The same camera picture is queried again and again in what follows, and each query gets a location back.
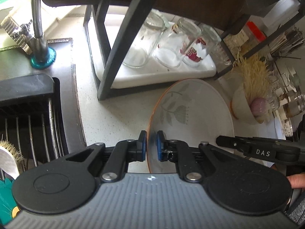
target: white brush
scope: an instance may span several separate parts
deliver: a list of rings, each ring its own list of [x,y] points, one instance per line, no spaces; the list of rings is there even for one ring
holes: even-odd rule
[[[21,152],[10,142],[0,141],[0,168],[13,179],[20,174],[19,168],[22,160]]]

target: brush bristles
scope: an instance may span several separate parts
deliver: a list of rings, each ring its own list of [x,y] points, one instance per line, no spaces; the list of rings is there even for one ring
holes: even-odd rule
[[[13,155],[13,157],[16,159],[17,163],[21,163],[22,160],[23,160],[23,156],[21,154],[20,151],[18,151],[14,146],[13,144],[11,144],[10,142],[8,141],[0,141],[0,146],[2,146],[3,148],[7,149],[10,154]]]

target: faucet base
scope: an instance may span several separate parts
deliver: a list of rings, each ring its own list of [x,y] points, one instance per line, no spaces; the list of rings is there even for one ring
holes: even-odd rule
[[[54,63],[54,61],[56,59],[56,51],[51,47],[49,47],[48,50],[49,50],[49,58],[48,58],[47,62],[43,62],[43,63],[38,62],[35,58],[35,55],[31,56],[30,62],[31,62],[31,66],[34,69],[45,69]]]

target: red lid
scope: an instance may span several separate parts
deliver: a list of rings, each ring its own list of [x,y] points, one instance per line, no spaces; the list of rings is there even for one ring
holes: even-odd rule
[[[266,39],[266,36],[252,21],[247,21],[246,25],[249,27],[250,31],[253,33],[253,35],[257,38],[259,42],[262,42]]]

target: finger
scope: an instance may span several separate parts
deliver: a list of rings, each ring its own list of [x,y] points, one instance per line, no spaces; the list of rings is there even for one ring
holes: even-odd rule
[[[305,173],[295,174],[287,178],[291,188],[305,188]]]

